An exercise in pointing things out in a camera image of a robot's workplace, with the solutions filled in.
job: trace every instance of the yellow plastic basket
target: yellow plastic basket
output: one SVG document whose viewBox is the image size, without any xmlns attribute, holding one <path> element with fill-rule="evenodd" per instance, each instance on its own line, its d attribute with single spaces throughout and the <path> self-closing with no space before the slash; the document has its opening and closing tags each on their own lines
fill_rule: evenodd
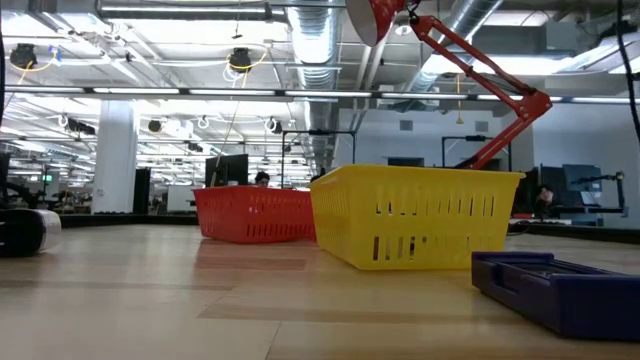
<svg viewBox="0 0 640 360">
<path fill-rule="evenodd" d="M 318 245 L 364 270 L 468 269 L 500 251 L 521 173 L 348 165 L 311 185 Z"/>
</svg>

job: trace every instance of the silver air duct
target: silver air duct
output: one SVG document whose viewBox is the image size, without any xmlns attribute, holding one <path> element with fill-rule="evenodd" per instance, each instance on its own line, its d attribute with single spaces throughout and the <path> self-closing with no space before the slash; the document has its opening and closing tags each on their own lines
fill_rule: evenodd
<svg viewBox="0 0 640 360">
<path fill-rule="evenodd" d="M 339 10 L 320 7 L 293 7 L 287 9 L 292 27 L 291 44 L 296 62 L 307 65 L 332 65 L 337 57 Z M 332 90 L 336 88 L 334 69 L 298 69 L 300 86 L 305 90 Z M 331 102 L 305 102 L 305 123 L 309 130 L 336 130 L 338 107 Z M 331 165 L 335 136 L 312 137 L 311 147 L 316 170 Z"/>
<path fill-rule="evenodd" d="M 469 39 L 484 24 L 489 16 L 502 4 L 503 0 L 456 0 L 451 7 L 451 15 L 444 22 L 445 25 L 459 36 Z M 444 35 L 440 35 L 438 42 L 443 44 Z M 429 91 L 441 74 L 429 71 L 429 57 L 406 86 L 407 92 L 423 93 Z"/>
</svg>

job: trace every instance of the lamp shade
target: lamp shade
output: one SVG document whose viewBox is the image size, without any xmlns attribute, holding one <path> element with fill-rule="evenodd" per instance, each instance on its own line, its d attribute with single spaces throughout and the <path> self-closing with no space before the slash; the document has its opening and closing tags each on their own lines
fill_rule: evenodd
<svg viewBox="0 0 640 360">
<path fill-rule="evenodd" d="M 360 40 L 375 46 L 387 35 L 396 13 L 404 9 L 406 0 L 346 0 L 347 12 Z"/>
</svg>

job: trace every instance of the red desk lamp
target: red desk lamp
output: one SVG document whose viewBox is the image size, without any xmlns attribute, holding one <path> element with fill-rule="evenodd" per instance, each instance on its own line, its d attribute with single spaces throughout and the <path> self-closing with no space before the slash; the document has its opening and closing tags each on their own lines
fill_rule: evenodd
<svg viewBox="0 0 640 360">
<path fill-rule="evenodd" d="M 391 28 L 395 15 L 400 11 L 408 10 L 411 28 L 418 39 L 424 41 L 440 55 L 456 64 L 467 76 L 484 86 L 516 112 L 518 115 L 516 121 L 487 143 L 474 156 L 455 166 L 456 168 L 481 169 L 495 154 L 509 144 L 534 120 L 544 115 L 544 113 L 551 108 L 551 100 L 549 99 L 549 95 L 544 92 L 538 91 L 504 72 L 504 70 L 480 52 L 480 50 L 449 30 L 434 16 L 417 16 L 415 10 L 419 3 L 420 0 L 346 0 L 347 11 L 349 12 L 351 22 L 358 36 L 366 45 L 375 46 L 380 42 Z M 460 46 L 460 48 L 469 55 L 489 66 L 489 68 L 495 72 L 496 76 L 513 87 L 512 91 L 520 95 L 522 99 L 516 101 L 491 80 L 475 72 L 472 66 L 460 60 L 456 55 L 447 50 L 446 47 L 430 37 L 429 32 L 432 29 L 436 29 L 452 43 Z"/>
</svg>

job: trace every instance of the plastic basket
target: plastic basket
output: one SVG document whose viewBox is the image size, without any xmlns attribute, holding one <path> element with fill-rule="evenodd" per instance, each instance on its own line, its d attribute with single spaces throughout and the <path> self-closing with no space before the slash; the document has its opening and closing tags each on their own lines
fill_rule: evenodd
<svg viewBox="0 0 640 360">
<path fill-rule="evenodd" d="M 315 238 L 308 192 L 252 186 L 194 190 L 200 231 L 235 243 Z"/>
<path fill-rule="evenodd" d="M 468 269 L 502 250 L 522 177 L 347 165 L 311 185 L 318 245 L 359 269 Z"/>
</svg>

